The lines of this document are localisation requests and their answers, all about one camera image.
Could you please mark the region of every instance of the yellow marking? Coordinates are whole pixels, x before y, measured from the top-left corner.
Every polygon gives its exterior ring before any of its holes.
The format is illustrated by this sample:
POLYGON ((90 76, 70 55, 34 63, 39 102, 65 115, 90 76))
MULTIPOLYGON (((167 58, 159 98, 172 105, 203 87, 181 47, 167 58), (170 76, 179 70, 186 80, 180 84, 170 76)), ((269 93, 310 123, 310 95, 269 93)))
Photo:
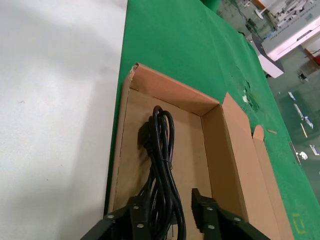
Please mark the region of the yellow marking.
POLYGON ((293 216, 293 223, 294 223, 296 232, 298 234, 305 234, 307 231, 305 230, 304 221, 301 219, 300 213, 293 213, 292 216, 293 216), (298 219, 300 220, 300 226, 302 227, 302 229, 300 229, 300 227, 297 224, 296 220, 298 219))

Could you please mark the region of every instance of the green work surface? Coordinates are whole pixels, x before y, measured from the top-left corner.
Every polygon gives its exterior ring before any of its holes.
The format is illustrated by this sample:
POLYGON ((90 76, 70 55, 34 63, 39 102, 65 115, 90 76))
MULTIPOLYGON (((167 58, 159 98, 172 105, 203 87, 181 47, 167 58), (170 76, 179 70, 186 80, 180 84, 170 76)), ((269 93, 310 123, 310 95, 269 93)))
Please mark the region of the green work surface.
POLYGON ((241 34, 200 0, 129 0, 115 116, 122 82, 136 62, 221 102, 229 92, 248 115, 252 130, 260 124, 276 131, 265 132, 265 144, 293 234, 297 240, 320 239, 319 204, 290 149, 258 57, 241 34), (244 92, 249 103, 243 101, 244 92))

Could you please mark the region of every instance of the cardboard flap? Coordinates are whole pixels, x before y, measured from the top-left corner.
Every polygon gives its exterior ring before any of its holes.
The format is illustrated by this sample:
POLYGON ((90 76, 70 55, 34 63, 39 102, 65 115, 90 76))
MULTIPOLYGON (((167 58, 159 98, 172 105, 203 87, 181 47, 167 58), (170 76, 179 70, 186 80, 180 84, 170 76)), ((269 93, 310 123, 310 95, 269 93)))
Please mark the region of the cardboard flap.
POLYGON ((257 125, 254 129, 253 138, 263 141, 265 136, 264 128, 261 125, 257 125))
POLYGON ((229 93, 226 93, 224 97, 222 108, 226 117, 231 117, 232 119, 236 120, 237 124, 245 131, 245 133, 251 136, 248 116, 244 113, 244 111, 229 93))
POLYGON ((219 102, 160 72, 137 63, 130 88, 203 116, 219 102))
POLYGON ((258 156, 260 169, 264 177, 265 186, 272 204, 273 213, 277 222, 279 234, 282 240, 294 240, 293 232, 286 213, 285 205, 281 198, 276 177, 269 159, 264 142, 264 129, 261 125, 255 127, 253 143, 258 156))

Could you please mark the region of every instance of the paper scrap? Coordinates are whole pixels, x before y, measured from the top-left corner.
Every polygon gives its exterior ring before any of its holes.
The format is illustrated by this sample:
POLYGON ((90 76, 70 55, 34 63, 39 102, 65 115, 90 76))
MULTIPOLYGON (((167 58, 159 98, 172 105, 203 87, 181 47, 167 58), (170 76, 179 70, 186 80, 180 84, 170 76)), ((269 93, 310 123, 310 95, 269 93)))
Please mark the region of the paper scrap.
POLYGON ((314 153, 314 155, 316 155, 316 156, 319 156, 319 155, 320 155, 320 153, 317 151, 315 145, 311 145, 311 144, 310 144, 309 146, 310 146, 312 152, 314 153))
POLYGON ((244 96, 242 97, 242 100, 243 100, 245 103, 249 103, 249 100, 248 100, 248 98, 247 98, 247 95, 244 95, 244 96))

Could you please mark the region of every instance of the debris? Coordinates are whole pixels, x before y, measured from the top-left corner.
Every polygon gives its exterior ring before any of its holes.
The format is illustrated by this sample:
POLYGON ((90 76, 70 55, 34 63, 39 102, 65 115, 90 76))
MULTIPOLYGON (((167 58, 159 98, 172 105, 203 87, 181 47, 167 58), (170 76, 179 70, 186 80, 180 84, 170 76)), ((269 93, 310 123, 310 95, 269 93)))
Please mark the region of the debris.
POLYGON ((306 123, 310 126, 310 128, 314 129, 314 125, 313 123, 309 120, 308 116, 304 117, 304 120, 306 121, 306 123))
POLYGON ((301 125, 301 128, 302 128, 302 130, 303 130, 303 133, 304 133, 305 137, 307 138, 308 135, 307 135, 306 130, 305 130, 305 128, 304 128, 304 126, 302 125, 301 122, 300 122, 300 125, 301 125))
POLYGON ((319 156, 319 155, 320 155, 319 152, 317 151, 315 145, 311 145, 311 144, 310 144, 309 146, 310 146, 312 152, 314 153, 314 155, 316 155, 316 156, 319 156))
POLYGON ((293 101, 296 100, 296 98, 294 97, 294 95, 292 94, 292 92, 288 91, 288 94, 289 94, 290 98, 292 98, 293 101))
POLYGON ((268 131, 269 133, 272 133, 272 134, 277 134, 276 131, 273 131, 273 130, 270 130, 270 129, 268 129, 267 131, 268 131))
POLYGON ((293 105, 294 105, 294 107, 295 107, 296 111, 298 112, 298 114, 299 114, 299 116, 300 116, 301 120, 304 120, 304 119, 305 119, 305 117, 304 117, 304 115, 302 114, 302 112, 301 112, 300 108, 298 107, 298 105, 297 105, 297 104, 295 104, 295 103, 294 103, 293 105))

